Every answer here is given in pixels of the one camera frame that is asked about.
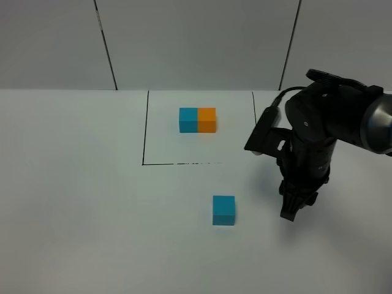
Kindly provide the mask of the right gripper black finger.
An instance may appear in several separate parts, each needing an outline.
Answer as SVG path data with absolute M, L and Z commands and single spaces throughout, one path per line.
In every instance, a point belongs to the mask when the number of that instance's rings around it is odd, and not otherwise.
M 312 206 L 319 193 L 314 189 L 281 183 L 279 194 L 283 196 L 280 217 L 288 221 L 294 221 L 297 212 L 305 206 Z

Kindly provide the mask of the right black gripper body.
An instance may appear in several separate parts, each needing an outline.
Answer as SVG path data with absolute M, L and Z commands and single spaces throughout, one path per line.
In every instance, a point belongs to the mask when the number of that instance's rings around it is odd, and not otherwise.
M 309 142 L 293 134 L 284 144 L 281 157 L 277 159 L 284 178 L 279 191 L 282 192 L 284 185 L 288 183 L 295 187 L 327 183 L 336 142 L 333 138 Z

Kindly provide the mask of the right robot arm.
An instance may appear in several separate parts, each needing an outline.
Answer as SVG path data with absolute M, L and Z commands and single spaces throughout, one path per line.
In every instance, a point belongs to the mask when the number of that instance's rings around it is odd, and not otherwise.
M 391 155 L 391 94 L 319 70 L 311 69 L 306 76 L 312 84 L 285 104 L 292 132 L 278 160 L 281 217 L 289 221 L 313 205 L 329 181 L 337 141 Z

